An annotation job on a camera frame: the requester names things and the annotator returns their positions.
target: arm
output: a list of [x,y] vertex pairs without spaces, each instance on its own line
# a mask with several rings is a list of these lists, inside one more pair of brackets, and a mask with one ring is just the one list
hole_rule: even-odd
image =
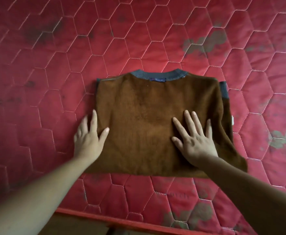
[[173,118],[183,142],[172,141],[183,156],[194,166],[203,170],[231,199],[246,221],[259,234],[286,233],[286,193],[231,166],[218,157],[212,140],[208,120],[206,137],[195,112],[185,111],[190,135],[180,122]]
[[85,117],[74,136],[74,158],[0,202],[0,234],[38,234],[73,183],[99,157],[108,131],[98,139],[96,112],[90,130]]

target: hand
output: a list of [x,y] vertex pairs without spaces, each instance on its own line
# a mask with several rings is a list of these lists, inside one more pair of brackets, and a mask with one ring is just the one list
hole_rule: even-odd
[[176,118],[172,119],[183,139],[183,143],[177,137],[172,137],[172,141],[180,150],[182,155],[193,166],[198,166],[198,163],[202,158],[218,157],[215,144],[212,140],[210,119],[207,121],[205,137],[201,123],[194,111],[192,111],[192,118],[187,110],[184,111],[184,117],[186,119],[190,135]]
[[74,135],[74,156],[85,159],[92,164],[101,154],[109,128],[104,129],[98,139],[97,136],[97,114],[93,110],[90,130],[87,127],[87,115],[82,119],[77,133]]

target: finger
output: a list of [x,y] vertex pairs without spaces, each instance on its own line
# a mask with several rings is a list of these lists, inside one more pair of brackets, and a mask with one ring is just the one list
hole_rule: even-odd
[[82,134],[87,134],[88,133],[87,115],[82,119],[81,124],[80,124],[79,127],[81,128]]
[[206,137],[209,139],[212,139],[212,127],[211,127],[211,120],[207,120],[207,126],[206,126]]
[[177,137],[172,137],[171,140],[174,143],[174,145],[179,149],[179,151],[182,153],[183,152],[183,143],[181,142],[181,140],[178,139]]
[[91,126],[90,126],[90,133],[96,133],[97,132],[97,113],[96,110],[93,110],[92,120],[91,120]]
[[189,129],[191,136],[194,136],[197,133],[197,131],[196,131],[195,124],[188,110],[184,111],[184,117],[185,117],[185,121],[187,124],[187,128]]
[[106,138],[108,136],[109,133],[109,128],[104,129],[104,131],[101,133],[101,136],[99,136],[99,140],[98,142],[102,145],[104,145]]
[[81,137],[81,136],[82,136],[82,130],[81,130],[80,127],[78,127],[78,132],[77,132],[77,134],[78,134],[78,137]]
[[196,131],[199,135],[204,135],[203,128],[201,126],[200,120],[198,119],[197,114],[195,111],[192,111],[192,119],[196,127]]
[[185,130],[185,128],[181,125],[181,123],[179,122],[179,120],[177,120],[177,118],[173,117],[172,118],[173,123],[175,124],[179,134],[181,135],[181,137],[184,139],[187,139],[189,137],[189,134],[187,133],[187,131]]

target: red mattress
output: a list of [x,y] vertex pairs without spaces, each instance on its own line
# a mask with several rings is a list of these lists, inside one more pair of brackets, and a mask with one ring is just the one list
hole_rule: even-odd
[[[227,81],[249,173],[286,192],[286,0],[0,0],[0,196],[71,158],[96,78],[176,68]],[[87,174],[60,208],[254,233],[206,179]]]

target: folded sweater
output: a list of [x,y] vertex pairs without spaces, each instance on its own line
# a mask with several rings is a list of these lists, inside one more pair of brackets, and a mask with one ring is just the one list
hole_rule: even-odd
[[195,111],[204,132],[211,119],[218,155],[247,171],[232,143],[232,117],[226,83],[176,69],[168,73],[137,70],[99,81],[96,93],[98,133],[110,128],[102,154],[86,173],[207,177],[175,148],[181,138],[172,118],[187,129],[184,110]]

